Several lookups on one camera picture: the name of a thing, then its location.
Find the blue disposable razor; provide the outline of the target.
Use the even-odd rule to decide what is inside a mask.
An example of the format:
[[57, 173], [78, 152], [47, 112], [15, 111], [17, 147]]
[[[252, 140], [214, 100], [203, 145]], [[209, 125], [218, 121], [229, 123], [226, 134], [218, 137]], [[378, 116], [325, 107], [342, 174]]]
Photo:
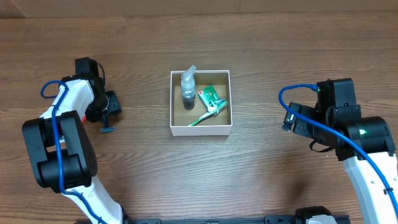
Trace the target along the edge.
[[102, 133], [111, 133], [115, 131], [115, 127], [109, 125], [108, 118], [105, 115], [103, 115], [103, 124], [104, 127], [100, 129]]

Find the green toothbrush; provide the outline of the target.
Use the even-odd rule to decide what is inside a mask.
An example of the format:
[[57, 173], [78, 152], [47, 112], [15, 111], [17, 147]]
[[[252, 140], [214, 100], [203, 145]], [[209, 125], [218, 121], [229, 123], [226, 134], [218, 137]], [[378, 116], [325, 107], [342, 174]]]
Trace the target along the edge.
[[224, 99], [218, 101], [210, 101], [209, 102], [210, 110], [201, 117], [199, 117], [196, 121], [189, 124], [189, 126], [196, 126], [197, 124], [201, 123], [202, 121], [210, 117], [218, 116], [227, 107], [227, 105], [228, 102]]

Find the clear foam pump bottle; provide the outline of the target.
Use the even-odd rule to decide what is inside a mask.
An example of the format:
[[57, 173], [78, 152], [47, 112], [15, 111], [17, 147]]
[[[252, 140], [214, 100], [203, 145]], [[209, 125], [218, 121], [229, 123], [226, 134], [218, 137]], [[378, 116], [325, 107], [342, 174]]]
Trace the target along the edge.
[[196, 66], [192, 65], [188, 70], [181, 74], [181, 93], [183, 105], [186, 110], [192, 110], [195, 106], [196, 83], [195, 74]]

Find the green soap box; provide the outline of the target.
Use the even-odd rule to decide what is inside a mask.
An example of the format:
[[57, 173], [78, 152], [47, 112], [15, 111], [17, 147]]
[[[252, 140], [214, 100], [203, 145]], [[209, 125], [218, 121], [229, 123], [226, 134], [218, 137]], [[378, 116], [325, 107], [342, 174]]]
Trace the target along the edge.
[[203, 90], [200, 90], [198, 96], [209, 113], [217, 109], [218, 102], [221, 100], [213, 85], [208, 85]]

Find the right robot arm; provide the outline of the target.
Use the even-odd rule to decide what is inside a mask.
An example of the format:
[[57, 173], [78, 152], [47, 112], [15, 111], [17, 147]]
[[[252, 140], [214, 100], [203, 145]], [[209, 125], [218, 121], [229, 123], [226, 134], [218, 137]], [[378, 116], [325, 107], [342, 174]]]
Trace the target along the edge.
[[315, 106], [286, 104], [283, 94], [300, 85], [286, 86], [278, 99], [286, 110], [282, 129], [311, 139], [334, 151], [353, 185], [365, 223], [397, 223], [396, 146], [380, 116], [364, 117], [350, 78], [305, 84], [317, 94]]

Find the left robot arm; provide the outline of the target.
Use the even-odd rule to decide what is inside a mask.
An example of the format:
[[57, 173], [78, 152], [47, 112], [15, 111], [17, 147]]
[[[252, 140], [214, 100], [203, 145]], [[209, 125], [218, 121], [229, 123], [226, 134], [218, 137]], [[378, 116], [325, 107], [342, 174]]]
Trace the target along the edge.
[[120, 113], [105, 77], [82, 73], [54, 82], [58, 94], [39, 118], [26, 121], [22, 133], [37, 183], [74, 201], [92, 223], [130, 223], [131, 218], [100, 182], [98, 163], [84, 120], [106, 124]]

